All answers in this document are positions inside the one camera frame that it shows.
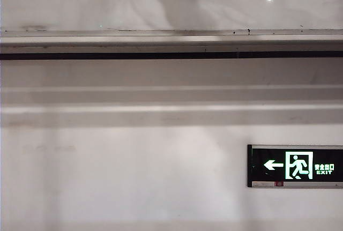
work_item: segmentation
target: black sign panel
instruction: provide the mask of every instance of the black sign panel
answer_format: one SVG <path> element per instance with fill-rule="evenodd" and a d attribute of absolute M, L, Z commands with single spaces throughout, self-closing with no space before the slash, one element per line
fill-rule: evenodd
<path fill-rule="evenodd" d="M 342 148 L 248 145 L 248 186 L 254 181 L 343 182 Z"/>

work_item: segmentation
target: horizontal ledge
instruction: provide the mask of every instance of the horizontal ledge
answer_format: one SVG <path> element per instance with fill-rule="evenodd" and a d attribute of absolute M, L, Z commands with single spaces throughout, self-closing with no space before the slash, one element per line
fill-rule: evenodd
<path fill-rule="evenodd" d="M 1 53 L 343 51 L 343 34 L 3 36 Z"/>

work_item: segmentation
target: sign frame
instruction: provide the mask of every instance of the sign frame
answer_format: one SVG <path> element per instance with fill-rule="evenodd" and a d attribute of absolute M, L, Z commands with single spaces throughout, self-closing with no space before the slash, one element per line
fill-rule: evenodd
<path fill-rule="evenodd" d="M 279 150 L 342 150 L 343 145 L 254 145 L 248 144 L 248 162 L 247 162 L 247 185 L 251 188 L 296 188 L 296 189 L 343 189 L 343 182 L 315 182 L 315 181 L 261 181 L 253 180 L 252 174 L 252 150 L 253 149 L 279 149 Z M 272 170 L 274 167 L 281 167 L 281 163 L 269 160 L 265 167 Z"/>

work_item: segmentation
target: metal trim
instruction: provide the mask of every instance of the metal trim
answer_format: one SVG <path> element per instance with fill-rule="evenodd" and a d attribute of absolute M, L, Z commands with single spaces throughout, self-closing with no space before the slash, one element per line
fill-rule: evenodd
<path fill-rule="evenodd" d="M 252 145 L 254 149 L 343 150 L 343 145 Z"/>
<path fill-rule="evenodd" d="M 1 53 L 206 53 L 237 51 L 343 51 L 343 32 L 333 34 L 228 32 L 28 32 L 2 33 Z"/>
<path fill-rule="evenodd" d="M 253 181 L 253 188 L 289 188 L 289 189 L 342 189 L 343 182 L 284 182 L 283 187 L 276 187 L 274 182 L 269 181 Z"/>

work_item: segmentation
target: white wall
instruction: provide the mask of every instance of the white wall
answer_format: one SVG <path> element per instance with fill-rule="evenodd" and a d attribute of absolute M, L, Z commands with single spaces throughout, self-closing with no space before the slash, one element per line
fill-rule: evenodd
<path fill-rule="evenodd" d="M 2 0 L 1 31 L 342 29 L 343 0 Z"/>
<path fill-rule="evenodd" d="M 343 144 L 342 58 L 3 61 L 2 230 L 341 230 L 247 144 Z"/>

